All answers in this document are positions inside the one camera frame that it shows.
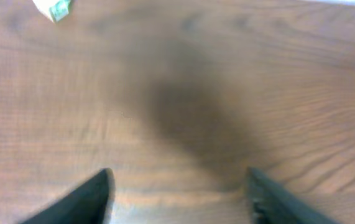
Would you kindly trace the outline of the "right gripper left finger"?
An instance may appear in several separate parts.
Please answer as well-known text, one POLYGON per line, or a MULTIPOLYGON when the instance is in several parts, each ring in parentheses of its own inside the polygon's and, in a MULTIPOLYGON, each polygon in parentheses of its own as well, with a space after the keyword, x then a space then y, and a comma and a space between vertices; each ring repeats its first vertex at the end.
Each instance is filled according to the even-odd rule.
POLYGON ((49 207, 22 224, 105 224, 111 223, 115 181, 110 168, 80 184, 49 207))

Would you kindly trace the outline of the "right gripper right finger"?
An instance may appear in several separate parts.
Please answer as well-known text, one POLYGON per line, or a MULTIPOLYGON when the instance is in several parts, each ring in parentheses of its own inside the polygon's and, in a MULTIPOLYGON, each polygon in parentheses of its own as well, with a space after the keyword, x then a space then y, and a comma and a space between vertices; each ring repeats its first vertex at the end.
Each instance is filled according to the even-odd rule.
POLYGON ((247 168, 247 197, 254 224, 336 224, 255 167, 247 168))

